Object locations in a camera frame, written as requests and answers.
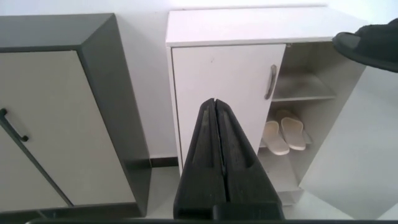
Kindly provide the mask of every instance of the open cabinet compartment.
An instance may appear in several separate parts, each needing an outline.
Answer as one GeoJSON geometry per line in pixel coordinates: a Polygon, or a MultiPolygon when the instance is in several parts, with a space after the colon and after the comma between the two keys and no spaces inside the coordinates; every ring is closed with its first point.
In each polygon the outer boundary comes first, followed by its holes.
{"type": "Polygon", "coordinates": [[[304,124],[304,151],[277,156],[260,144],[258,158],[283,205],[297,202],[305,174],[358,82],[364,65],[336,52],[331,42],[287,45],[268,117],[288,109],[304,124]]]}

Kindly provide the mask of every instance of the gray cabinet door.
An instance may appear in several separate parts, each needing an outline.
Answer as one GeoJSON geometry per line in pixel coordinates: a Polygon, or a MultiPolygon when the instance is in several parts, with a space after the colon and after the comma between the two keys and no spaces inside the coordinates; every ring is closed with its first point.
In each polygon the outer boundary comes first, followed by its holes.
{"type": "Polygon", "coordinates": [[[66,206],[0,126],[0,212],[66,206]]]}
{"type": "Polygon", "coordinates": [[[0,54],[0,74],[0,106],[74,205],[135,202],[75,51],[0,54]]]}

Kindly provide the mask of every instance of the white wall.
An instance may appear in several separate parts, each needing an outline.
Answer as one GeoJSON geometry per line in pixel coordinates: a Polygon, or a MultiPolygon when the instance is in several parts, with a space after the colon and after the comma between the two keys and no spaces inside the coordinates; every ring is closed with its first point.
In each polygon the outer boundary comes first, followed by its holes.
{"type": "Polygon", "coordinates": [[[393,0],[380,1],[0,0],[0,15],[116,13],[150,156],[169,157],[177,156],[164,44],[169,10],[319,5],[330,2],[334,8],[378,21],[391,15],[397,6],[393,0]]]}

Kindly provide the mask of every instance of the gray cabinet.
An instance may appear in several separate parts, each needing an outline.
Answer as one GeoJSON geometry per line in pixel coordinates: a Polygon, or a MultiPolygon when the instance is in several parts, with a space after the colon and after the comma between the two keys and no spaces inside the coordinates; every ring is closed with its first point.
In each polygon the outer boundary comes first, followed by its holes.
{"type": "Polygon", "coordinates": [[[2,30],[1,159],[22,162],[1,164],[0,210],[126,204],[145,215],[149,155],[116,17],[0,17],[2,30]]]}

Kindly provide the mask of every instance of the silver door handle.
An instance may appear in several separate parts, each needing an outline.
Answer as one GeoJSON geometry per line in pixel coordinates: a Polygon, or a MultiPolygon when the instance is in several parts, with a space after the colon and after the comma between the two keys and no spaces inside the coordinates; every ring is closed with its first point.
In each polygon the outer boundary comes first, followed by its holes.
{"type": "Polygon", "coordinates": [[[268,100],[271,97],[272,92],[274,91],[275,81],[276,81],[276,65],[272,65],[271,66],[271,81],[268,86],[268,91],[264,97],[266,100],[268,100]]]}

